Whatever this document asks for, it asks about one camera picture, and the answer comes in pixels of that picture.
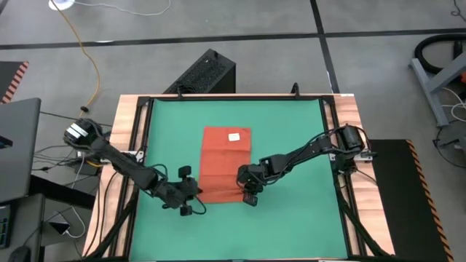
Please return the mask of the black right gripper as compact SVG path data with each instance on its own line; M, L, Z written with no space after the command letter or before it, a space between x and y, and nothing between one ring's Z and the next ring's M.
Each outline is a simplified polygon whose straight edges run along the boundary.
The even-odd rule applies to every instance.
M261 177L263 168L258 164L251 164L246 165L244 169L238 172L236 184L244 193L243 202L255 207L258 204L257 194L264 189L264 181Z

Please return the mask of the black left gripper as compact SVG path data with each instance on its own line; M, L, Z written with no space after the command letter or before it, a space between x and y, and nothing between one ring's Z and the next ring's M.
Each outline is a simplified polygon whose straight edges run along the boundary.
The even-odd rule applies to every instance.
M159 197L164 204L162 209L180 209L180 216L189 216L193 214L192 206L187 202L196 198L201 190L196 181L193 181L191 167L183 166L178 169L178 177L181 182L164 182L162 184L161 196Z

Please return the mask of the orange towel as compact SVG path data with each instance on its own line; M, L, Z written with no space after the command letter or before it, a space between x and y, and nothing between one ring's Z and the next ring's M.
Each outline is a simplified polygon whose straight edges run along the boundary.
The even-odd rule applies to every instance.
M241 202L237 172L240 166L250 164L250 158L250 128L206 127L200 156L200 199L207 204Z

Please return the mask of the green table mat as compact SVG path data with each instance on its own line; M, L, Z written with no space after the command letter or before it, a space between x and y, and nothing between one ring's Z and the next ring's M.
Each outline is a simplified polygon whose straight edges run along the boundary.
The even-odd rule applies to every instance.
M251 129L251 160L286 154L323 131L317 100L156 100L147 165L163 164L171 181L178 169L200 173L206 127ZM343 258L347 254L331 164L326 155L302 163L258 196L243 202L193 201L198 214L180 216L140 193L131 261Z

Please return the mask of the black power brick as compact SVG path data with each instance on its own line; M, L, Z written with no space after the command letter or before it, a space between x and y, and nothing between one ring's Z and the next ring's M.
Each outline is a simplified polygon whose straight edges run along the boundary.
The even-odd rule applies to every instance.
M84 163L78 163L77 166L74 168L74 172L78 175L84 175L84 176L96 176L99 172L100 168L99 167L94 167L87 162Z

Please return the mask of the black computer tower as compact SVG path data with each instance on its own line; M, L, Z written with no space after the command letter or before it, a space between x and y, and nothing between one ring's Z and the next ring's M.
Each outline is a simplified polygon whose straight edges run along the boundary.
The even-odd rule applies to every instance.
M236 63L208 49L164 94L222 94L236 92Z

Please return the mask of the black shelf board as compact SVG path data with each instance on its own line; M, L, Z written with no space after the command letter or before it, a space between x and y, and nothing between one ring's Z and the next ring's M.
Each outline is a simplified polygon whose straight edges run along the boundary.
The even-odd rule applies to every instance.
M92 194L69 188L50 180L31 175L29 194L43 194L47 199L91 210L95 203Z

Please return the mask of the black smartphone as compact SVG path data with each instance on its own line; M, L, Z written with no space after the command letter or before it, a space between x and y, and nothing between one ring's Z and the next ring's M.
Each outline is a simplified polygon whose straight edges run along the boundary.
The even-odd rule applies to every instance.
M70 229L71 225L68 222L62 222L62 221L52 221L49 222L49 225L56 230L57 233L64 235L68 234L68 230Z

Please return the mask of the large black hazard-striped floor mat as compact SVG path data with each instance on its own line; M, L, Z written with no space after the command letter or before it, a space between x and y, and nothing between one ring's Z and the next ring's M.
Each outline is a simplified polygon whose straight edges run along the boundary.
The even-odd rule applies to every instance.
M372 161L395 255L410 261L455 262L410 140L372 140Z

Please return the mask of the grey flat panel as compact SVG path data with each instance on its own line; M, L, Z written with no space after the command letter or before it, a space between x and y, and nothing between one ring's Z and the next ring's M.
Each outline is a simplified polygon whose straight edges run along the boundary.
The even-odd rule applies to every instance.
M0 149L0 203L28 195L41 100L0 105L0 136L12 141Z

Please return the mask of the black computer mouse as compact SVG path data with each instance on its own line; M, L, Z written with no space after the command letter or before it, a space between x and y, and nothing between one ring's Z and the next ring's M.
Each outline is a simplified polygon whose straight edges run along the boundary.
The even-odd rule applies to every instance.
M31 250L26 246L15 248L9 255L7 262L31 262Z

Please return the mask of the grey metal stand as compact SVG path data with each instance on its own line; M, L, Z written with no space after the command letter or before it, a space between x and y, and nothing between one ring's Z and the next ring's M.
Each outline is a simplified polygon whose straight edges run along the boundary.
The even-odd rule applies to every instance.
M447 115L443 111L438 93L463 71L466 71L466 52L463 52L459 57L455 58L443 70L441 70L440 73L432 77L427 75L417 58L413 58L411 60L410 66L421 84L437 125L440 127L449 125Z

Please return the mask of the small black hazard-striped floor mat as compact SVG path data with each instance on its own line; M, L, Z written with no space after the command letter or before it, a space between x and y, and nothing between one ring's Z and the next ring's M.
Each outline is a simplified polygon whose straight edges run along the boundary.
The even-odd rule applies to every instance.
M0 61L0 105L12 101L28 67L28 61Z

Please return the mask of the white round disc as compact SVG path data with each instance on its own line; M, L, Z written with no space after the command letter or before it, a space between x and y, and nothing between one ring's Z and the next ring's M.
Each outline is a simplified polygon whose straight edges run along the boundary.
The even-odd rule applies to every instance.
M48 6L51 10L66 10L72 7L75 3L75 0L49 0Z

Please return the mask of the black metal table frame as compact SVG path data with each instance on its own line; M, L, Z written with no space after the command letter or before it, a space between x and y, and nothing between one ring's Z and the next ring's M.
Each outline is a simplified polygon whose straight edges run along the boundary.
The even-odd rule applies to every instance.
M332 105L335 108L333 116L328 115L325 119L329 127L335 124L352 124L362 127L358 106L353 94L302 94L303 98L328 98L333 99ZM118 149L128 149L130 147L132 133L135 132L135 145L139 147L142 143L144 122L149 118L148 107L138 104L146 99L148 95L121 95L119 97L116 115L110 135L110 142ZM278 99L293 98L292 94L186 94L183 99L199 98L211 100L258 100L258 99ZM365 176L376 177L373 165L369 162L357 162L357 167L361 172L351 176L351 185L354 191L355 208L361 223L365 226L374 241L385 251L393 254L394 246L391 240L385 211L382 207L382 199L379 189ZM98 240L93 236L95 232L107 234L113 226L119 214L119 201L125 204L130 199L130 191L133 189L131 182L124 182L121 175L113 176L114 170L110 166L102 169L101 192L107 191L104 196L101 194L96 200L92 210L92 217L89 225L88 235L84 244L84 253L91 253L98 247Z

